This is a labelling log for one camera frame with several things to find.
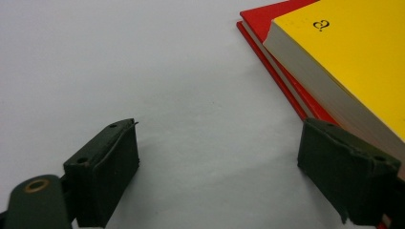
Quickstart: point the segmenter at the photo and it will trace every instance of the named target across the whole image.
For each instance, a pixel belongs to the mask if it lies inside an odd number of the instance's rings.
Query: white background
[[[352,228],[296,166],[302,122],[235,24],[272,1],[1,1],[0,211],[133,117],[107,228]]]

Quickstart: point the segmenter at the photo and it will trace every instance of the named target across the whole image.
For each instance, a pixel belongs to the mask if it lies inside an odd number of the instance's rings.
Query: red book
[[[301,119],[315,117],[336,124],[328,112],[319,105],[263,46],[263,42],[266,40],[270,29],[271,19],[300,9],[313,2],[315,0],[290,0],[252,10],[245,10],[241,12],[244,20],[238,22],[237,27]]]

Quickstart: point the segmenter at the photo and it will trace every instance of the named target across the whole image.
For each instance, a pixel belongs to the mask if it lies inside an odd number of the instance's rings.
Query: yellow book cover
[[[321,0],[274,19],[264,45],[339,124],[405,164],[404,0]]]

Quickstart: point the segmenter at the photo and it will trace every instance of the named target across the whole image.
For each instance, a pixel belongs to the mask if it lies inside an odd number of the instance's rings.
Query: book
[[[344,129],[402,161],[405,2],[318,1],[272,20],[264,46]]]
[[[314,0],[293,0],[244,10],[240,13],[244,20],[238,22],[237,27],[301,119],[315,117],[337,124],[262,44],[270,28],[271,19],[313,2]]]

